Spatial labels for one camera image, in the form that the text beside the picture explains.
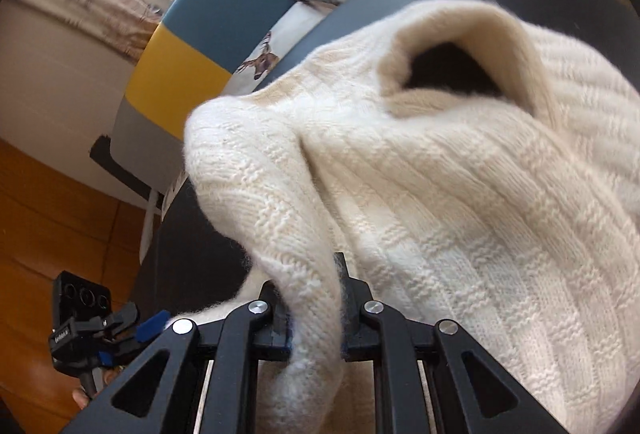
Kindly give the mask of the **person's left hand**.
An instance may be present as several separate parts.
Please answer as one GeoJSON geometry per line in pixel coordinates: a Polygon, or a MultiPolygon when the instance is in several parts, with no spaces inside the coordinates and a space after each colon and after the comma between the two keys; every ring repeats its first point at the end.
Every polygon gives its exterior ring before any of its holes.
{"type": "Polygon", "coordinates": [[[80,376],[80,384],[72,393],[73,400],[80,409],[89,405],[96,395],[98,395],[107,385],[110,385],[124,370],[122,366],[112,369],[94,368],[90,372],[80,376]]]}

